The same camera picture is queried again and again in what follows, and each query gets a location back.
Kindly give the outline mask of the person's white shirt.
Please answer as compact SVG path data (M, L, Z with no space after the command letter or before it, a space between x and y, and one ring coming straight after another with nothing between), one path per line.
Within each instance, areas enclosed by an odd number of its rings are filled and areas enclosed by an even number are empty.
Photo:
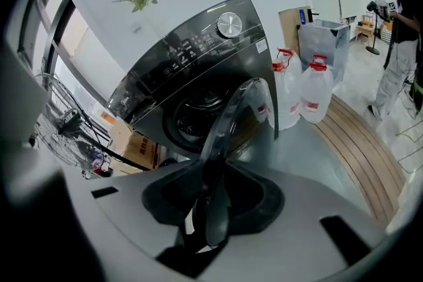
M0 146L29 140L48 94L8 44L0 43Z

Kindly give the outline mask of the black window frame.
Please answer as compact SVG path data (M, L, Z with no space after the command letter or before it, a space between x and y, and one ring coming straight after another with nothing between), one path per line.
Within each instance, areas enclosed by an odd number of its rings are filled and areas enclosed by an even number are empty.
M106 99L101 95L80 70L71 61L71 55L63 43L63 35L71 16L76 10L72 0L60 0L58 10L53 18L47 14L47 0L23 0L24 12L20 25L17 52L29 67L34 65L34 49L36 34L42 26L47 34L46 44L40 63L41 72L53 74L58 59L61 59L71 74L82 87L100 104L105 105Z

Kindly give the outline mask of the clear red-capped water jug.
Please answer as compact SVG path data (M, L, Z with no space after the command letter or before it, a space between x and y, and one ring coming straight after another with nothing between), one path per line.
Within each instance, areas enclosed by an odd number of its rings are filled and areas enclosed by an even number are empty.
M314 54L301 75L299 113L310 123L319 123L326 116L333 90L330 68L327 56Z
M278 129L280 131L293 127L300 119L301 75L298 77L289 73L277 75L274 72L278 99Z
M301 60L291 49L278 48L276 58L272 62L273 70L277 75L292 74L296 77L302 74Z

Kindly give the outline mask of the brown cardboard box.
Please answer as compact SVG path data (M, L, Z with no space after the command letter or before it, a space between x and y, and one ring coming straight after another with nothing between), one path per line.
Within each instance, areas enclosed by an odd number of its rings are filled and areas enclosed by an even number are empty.
M160 153L160 144L133 132L126 141L122 156L149 170L155 170L159 167Z

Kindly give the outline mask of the large black floor fan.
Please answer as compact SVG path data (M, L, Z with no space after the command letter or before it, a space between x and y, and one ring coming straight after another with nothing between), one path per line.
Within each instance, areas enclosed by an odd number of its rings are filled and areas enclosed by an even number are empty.
M106 169L106 153L100 135L70 90L53 75L34 77L48 95L36 125L36 139L60 161L84 172Z

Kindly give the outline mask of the dark grey washing machine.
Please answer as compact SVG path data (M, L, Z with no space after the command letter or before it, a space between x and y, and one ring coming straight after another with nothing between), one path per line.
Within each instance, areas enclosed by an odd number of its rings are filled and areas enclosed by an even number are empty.
M278 101L272 57L251 0L226 0L189 18L135 62L108 109L149 139L190 159L236 89L266 81L268 114Z

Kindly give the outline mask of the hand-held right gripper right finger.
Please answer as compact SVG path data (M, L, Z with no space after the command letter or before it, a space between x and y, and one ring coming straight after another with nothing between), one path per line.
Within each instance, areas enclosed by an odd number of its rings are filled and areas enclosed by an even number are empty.
M353 203L308 178L232 162L268 179L284 206L257 234L231 236L227 282L314 282L347 269L385 238L384 228Z

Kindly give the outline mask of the round black washer door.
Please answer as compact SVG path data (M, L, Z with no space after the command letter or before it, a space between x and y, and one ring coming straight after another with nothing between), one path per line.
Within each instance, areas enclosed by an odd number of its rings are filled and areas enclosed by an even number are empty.
M225 187L227 159L252 139L267 119L266 81L253 78L234 92L213 124L201 153L202 191L194 226L206 244L221 246L229 237L231 199Z

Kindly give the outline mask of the grey plastic-lined bin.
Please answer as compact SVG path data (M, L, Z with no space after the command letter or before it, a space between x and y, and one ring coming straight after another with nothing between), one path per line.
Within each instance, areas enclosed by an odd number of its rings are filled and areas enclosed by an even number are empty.
M337 86L344 78L348 61L350 27L347 24L317 19L300 26L297 34L302 69L308 68L313 55L326 56L332 71L333 84Z

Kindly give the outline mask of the tall cardboard box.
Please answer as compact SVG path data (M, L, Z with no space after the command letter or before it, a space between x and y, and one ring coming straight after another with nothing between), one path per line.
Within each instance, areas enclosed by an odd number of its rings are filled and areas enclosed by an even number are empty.
M285 47L299 55L298 30L301 25L313 21L310 6L286 9L279 12L280 24L284 37Z

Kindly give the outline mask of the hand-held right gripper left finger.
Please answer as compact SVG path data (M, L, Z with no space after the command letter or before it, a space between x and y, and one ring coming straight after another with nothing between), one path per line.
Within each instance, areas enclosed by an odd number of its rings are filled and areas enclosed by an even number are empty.
M150 183L192 163L186 160L150 172L94 180L72 174L72 204L90 241L102 251L129 248L150 257L172 246L178 227L156 221L141 197Z

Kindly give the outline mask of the wooden slat platform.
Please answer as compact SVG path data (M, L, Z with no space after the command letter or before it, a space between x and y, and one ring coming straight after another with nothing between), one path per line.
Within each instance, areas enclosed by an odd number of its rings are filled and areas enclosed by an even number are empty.
M406 182L388 146L336 95L332 95L326 116L313 129L338 157L371 216L387 226L399 210L399 197Z

